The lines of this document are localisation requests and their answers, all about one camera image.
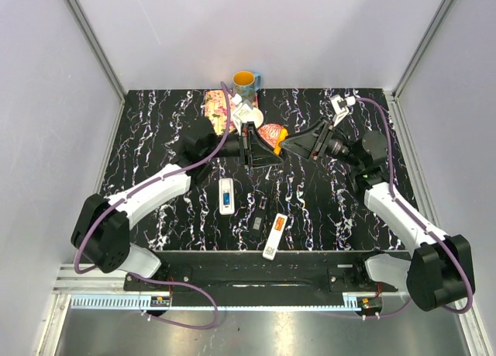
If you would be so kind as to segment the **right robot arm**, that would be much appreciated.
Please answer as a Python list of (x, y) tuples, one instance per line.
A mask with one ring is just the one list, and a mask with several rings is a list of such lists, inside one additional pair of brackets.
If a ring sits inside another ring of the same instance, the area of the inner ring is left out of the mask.
[(348, 179), (356, 198), (385, 222), (410, 254), (409, 261), (386, 253), (368, 254), (352, 273), (358, 289), (369, 291), (379, 282), (393, 286), (426, 312), (451, 309), (461, 299), (467, 302), (459, 313), (471, 308), (475, 283), (470, 243), (430, 223), (396, 190), (393, 172), (384, 168), (392, 162), (387, 134), (370, 131), (351, 142), (322, 119), (284, 138), (280, 146), (308, 160), (327, 155), (350, 165)]

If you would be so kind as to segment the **white remote control with batteries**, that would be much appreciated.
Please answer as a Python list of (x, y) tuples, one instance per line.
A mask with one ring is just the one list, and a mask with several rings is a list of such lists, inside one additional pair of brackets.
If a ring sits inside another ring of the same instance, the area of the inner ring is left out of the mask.
[(232, 178), (219, 180), (219, 213), (223, 216), (233, 215), (235, 212), (234, 183)]

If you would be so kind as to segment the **yellow handled screwdriver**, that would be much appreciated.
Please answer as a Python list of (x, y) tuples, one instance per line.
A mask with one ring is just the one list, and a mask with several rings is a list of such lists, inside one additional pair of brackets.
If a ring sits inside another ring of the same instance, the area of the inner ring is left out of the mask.
[(284, 140), (286, 139), (287, 135), (288, 135), (288, 131), (284, 127), (282, 127), (278, 131), (277, 139), (275, 140), (275, 145), (274, 145), (274, 153), (276, 155), (280, 155), (281, 154), (281, 151), (282, 151), (281, 144), (284, 142)]

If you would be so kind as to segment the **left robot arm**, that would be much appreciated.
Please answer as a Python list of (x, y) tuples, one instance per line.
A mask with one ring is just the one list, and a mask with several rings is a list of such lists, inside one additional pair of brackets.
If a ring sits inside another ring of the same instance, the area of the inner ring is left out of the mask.
[(85, 257), (103, 273), (137, 274), (149, 289), (162, 289), (167, 270), (154, 252), (131, 242), (131, 229), (158, 207), (200, 185), (210, 174), (212, 158), (236, 157), (248, 168), (281, 164), (281, 142), (287, 134), (277, 124), (257, 127), (248, 122), (238, 133), (218, 135), (209, 118), (196, 120), (181, 134), (172, 162), (155, 175), (125, 191), (108, 197), (95, 193), (84, 201), (71, 235), (77, 249), (74, 270), (85, 272), (80, 266)]

